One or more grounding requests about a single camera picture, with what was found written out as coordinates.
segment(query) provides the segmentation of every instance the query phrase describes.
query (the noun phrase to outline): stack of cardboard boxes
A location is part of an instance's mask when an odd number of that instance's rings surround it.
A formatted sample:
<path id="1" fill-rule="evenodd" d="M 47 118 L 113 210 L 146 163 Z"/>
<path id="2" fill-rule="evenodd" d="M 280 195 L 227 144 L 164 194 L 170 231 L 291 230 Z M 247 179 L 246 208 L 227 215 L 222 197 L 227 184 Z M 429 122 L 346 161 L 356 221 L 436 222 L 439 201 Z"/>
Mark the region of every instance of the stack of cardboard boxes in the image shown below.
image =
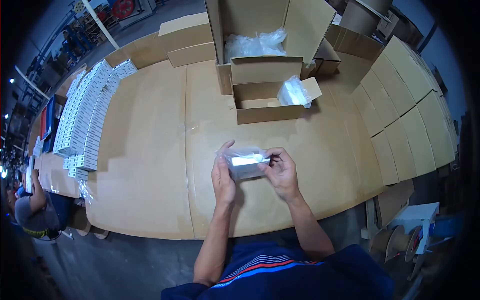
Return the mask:
<path id="1" fill-rule="evenodd" d="M 395 36 L 351 96 L 385 185 L 455 159 L 456 132 L 444 95 L 423 59 Z"/>

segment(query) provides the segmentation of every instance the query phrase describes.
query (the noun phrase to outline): worker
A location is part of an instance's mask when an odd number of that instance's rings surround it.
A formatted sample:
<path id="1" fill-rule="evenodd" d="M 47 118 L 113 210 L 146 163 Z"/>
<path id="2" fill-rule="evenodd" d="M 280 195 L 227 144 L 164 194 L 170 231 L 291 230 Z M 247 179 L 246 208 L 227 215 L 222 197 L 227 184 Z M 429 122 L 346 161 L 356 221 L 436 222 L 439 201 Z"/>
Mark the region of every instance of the worker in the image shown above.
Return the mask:
<path id="1" fill-rule="evenodd" d="M 211 173 L 216 205 L 193 283 L 164 289 L 161 299 L 391 299 L 392 279 L 359 245 L 335 252 L 300 193 L 295 163 L 285 149 L 266 152 L 270 164 L 258 168 L 287 203 L 301 248 L 234 248 L 224 268 L 236 185 L 219 155 Z"/>
<path id="2" fill-rule="evenodd" d="M 32 194 L 16 198 L 13 190 L 7 187 L 7 202 L 10 214 L 23 230 L 35 238 L 58 236 L 59 230 L 67 225 L 83 229 L 86 223 L 85 208 L 75 205 L 73 200 L 43 191 L 38 180 L 38 170 L 30 176 Z"/>

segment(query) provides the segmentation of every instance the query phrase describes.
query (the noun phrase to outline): wooden spool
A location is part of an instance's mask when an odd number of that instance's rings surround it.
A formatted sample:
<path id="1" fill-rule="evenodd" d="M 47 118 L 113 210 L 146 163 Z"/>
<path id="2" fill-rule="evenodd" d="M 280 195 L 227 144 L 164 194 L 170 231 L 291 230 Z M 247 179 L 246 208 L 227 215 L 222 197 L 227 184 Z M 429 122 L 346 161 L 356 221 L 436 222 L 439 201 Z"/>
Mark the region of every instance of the wooden spool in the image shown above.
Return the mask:
<path id="1" fill-rule="evenodd" d="M 398 225 L 394 230 L 382 229 L 370 241 L 369 251 L 375 249 L 385 253 L 385 262 L 394 258 L 399 252 L 405 252 L 405 262 L 409 262 L 418 248 L 415 240 L 420 230 L 421 226 L 417 226 L 410 234 L 405 234 L 403 225 Z"/>

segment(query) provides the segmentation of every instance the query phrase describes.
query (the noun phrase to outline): plastic wrap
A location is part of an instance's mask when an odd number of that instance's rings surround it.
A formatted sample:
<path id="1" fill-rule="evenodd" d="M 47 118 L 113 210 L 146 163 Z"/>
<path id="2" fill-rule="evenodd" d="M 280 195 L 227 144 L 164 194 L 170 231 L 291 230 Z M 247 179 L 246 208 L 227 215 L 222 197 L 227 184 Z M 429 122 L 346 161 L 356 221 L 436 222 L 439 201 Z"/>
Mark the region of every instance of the plastic wrap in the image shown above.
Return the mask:
<path id="1" fill-rule="evenodd" d="M 262 45 L 258 37 L 229 35 L 225 43 L 226 63 L 230 58 L 239 56 L 263 55 Z"/>
<path id="2" fill-rule="evenodd" d="M 230 63 L 232 57 L 287 55 L 282 46 L 286 36 L 283 27 L 257 37 L 229 35 L 225 43 L 225 63 Z"/>
<path id="3" fill-rule="evenodd" d="M 77 179 L 78 189 L 80 190 L 80 196 L 82 196 L 88 204 L 92 205 L 92 200 L 95 198 L 92 196 L 92 191 L 87 185 L 87 181 L 83 179 Z"/>
<path id="4" fill-rule="evenodd" d="M 287 32 L 285 28 L 280 27 L 279 29 L 271 33 L 260 33 L 259 40 L 260 45 L 262 45 L 262 50 L 264 55 L 287 55 L 285 50 L 283 50 L 282 42 L 287 37 Z"/>
<path id="5" fill-rule="evenodd" d="M 303 105 L 305 108 L 310 108 L 312 105 L 312 97 L 308 95 L 307 90 L 303 87 L 297 75 L 293 75 L 290 79 L 283 82 L 276 97 L 283 106 Z"/>
<path id="6" fill-rule="evenodd" d="M 265 174 L 259 170 L 257 165 L 270 163 L 270 157 L 266 151 L 259 147 L 228 148 L 222 153 L 215 151 L 215 156 L 220 154 L 225 157 L 234 180 L 263 176 Z"/>

